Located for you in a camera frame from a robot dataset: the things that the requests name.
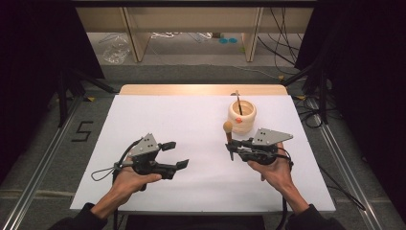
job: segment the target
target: sleeve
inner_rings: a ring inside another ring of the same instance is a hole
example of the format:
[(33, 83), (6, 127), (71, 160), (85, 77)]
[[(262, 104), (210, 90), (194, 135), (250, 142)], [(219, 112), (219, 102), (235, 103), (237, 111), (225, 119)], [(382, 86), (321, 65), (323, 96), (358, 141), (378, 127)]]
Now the sleeve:
[(99, 219), (90, 209), (95, 206), (92, 203), (86, 203), (81, 211), (74, 218), (63, 218), (55, 223), (50, 230), (84, 230), (84, 229), (103, 229), (107, 224), (107, 219)]
[(313, 204), (310, 204), (309, 208), (303, 213), (289, 217), (286, 229), (345, 230), (343, 225), (335, 218), (323, 218)]

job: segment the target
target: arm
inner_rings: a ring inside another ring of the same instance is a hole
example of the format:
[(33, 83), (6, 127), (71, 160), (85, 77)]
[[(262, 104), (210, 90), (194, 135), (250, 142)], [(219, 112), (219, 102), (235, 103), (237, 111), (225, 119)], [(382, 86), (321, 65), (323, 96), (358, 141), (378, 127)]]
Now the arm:
[[(283, 144), (278, 143), (278, 154), (286, 155)], [(287, 159), (277, 158), (271, 165), (261, 165), (249, 161), (248, 165), (260, 173), (260, 179), (266, 180), (289, 203), (294, 215), (289, 218), (286, 229), (345, 229), (335, 219), (325, 219), (313, 205), (309, 205), (293, 183)]]
[(140, 191), (144, 184), (160, 180), (160, 174), (139, 175), (131, 167), (123, 168), (111, 189), (96, 205), (87, 203), (74, 218), (64, 218), (50, 229), (102, 229), (107, 218), (122, 204), (128, 202), (133, 193)]

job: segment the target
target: hand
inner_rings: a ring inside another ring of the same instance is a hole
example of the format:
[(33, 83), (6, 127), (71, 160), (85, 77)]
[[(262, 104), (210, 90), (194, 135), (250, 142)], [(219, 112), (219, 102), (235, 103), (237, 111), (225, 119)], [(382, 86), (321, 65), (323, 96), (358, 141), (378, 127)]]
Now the hand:
[(124, 167), (110, 191), (91, 209), (91, 212), (99, 219), (107, 219), (118, 207), (127, 203), (133, 193), (140, 191), (145, 184), (161, 178), (161, 174), (139, 175), (131, 167)]
[[(278, 143), (277, 146), (281, 148), (278, 149), (278, 154), (286, 155), (286, 152), (282, 150), (283, 144)], [(270, 165), (261, 165), (255, 161), (248, 161), (248, 165), (260, 173), (260, 180), (266, 180), (282, 194), (296, 215), (308, 209), (309, 206), (307, 202), (293, 183), (289, 161), (287, 159), (277, 157)]]

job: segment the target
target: wooden edge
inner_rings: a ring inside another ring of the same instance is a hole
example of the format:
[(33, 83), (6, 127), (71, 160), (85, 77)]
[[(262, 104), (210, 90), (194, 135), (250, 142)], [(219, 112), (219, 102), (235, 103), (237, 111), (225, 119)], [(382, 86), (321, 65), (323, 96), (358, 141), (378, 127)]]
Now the wooden edge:
[(120, 95), (287, 95), (280, 84), (126, 84)]

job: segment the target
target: white table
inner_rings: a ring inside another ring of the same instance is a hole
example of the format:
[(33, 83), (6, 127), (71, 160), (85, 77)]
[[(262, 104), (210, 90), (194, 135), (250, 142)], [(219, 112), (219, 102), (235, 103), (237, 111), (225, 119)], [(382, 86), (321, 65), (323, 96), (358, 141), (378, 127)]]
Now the white table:
[[(303, 197), (320, 211), (335, 211), (317, 167), (302, 124), (289, 96), (241, 96), (257, 106), (254, 129), (242, 140), (266, 127), (293, 134), (284, 142), (295, 163), (292, 177)], [(148, 184), (120, 211), (133, 214), (263, 214), (282, 210), (282, 197), (259, 180), (239, 156), (231, 161), (222, 129), (232, 96), (134, 96), (114, 99), (98, 143), (79, 184), (71, 209), (97, 202), (110, 188), (112, 177), (93, 181), (90, 174), (117, 162), (135, 140), (151, 132), (158, 143), (174, 141), (176, 148), (160, 151), (157, 161), (175, 164), (190, 159), (172, 180)]]

